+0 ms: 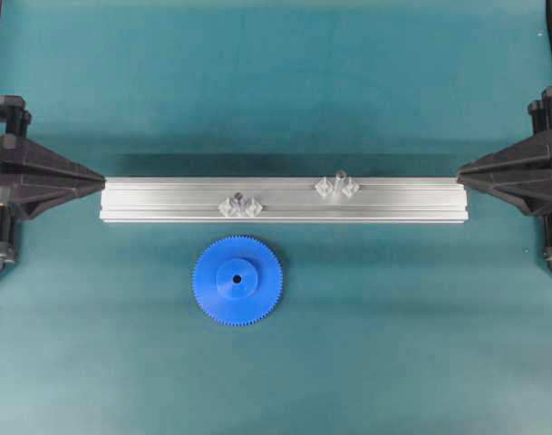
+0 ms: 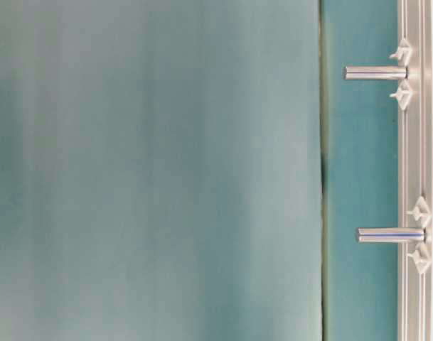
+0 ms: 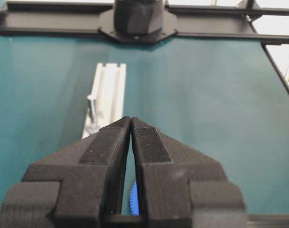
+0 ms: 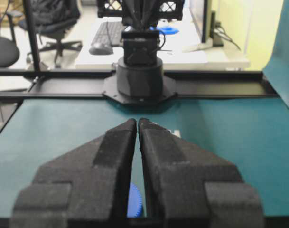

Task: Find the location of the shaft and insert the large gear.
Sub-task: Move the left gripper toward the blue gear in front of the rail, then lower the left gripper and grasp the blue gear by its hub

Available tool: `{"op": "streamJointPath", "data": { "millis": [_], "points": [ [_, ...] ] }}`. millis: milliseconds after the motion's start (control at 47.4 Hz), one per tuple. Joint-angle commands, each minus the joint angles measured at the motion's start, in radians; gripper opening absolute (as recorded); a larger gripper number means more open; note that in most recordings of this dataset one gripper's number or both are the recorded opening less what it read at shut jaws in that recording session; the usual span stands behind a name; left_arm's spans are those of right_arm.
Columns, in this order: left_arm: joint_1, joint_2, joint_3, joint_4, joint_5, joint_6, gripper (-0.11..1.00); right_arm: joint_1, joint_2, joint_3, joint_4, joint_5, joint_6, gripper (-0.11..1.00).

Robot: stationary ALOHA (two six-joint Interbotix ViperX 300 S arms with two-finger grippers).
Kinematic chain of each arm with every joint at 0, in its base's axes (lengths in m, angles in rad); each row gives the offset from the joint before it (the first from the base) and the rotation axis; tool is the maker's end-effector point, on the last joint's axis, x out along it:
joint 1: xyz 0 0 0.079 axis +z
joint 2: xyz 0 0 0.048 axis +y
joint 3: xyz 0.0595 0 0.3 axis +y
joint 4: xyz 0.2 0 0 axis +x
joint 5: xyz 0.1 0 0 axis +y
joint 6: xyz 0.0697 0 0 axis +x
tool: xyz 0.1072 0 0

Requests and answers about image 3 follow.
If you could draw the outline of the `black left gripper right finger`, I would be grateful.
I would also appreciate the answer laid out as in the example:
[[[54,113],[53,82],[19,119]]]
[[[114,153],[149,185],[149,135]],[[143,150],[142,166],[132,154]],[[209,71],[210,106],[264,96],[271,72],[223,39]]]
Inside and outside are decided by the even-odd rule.
[[[246,205],[220,162],[133,117],[140,213],[149,228],[244,228]]]

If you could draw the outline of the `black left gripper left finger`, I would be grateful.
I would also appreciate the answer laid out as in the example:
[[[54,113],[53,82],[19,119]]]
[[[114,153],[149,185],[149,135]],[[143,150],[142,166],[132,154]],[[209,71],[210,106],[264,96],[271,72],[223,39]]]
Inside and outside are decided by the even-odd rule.
[[[121,211],[129,117],[29,165],[0,209],[1,228],[97,228]]]

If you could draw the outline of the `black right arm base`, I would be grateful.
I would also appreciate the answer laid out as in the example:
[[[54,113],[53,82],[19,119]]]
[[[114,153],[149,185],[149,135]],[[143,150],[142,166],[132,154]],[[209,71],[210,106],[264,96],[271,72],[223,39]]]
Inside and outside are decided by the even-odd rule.
[[[178,33],[162,0],[116,0],[100,14],[98,31],[123,44],[155,44]]]

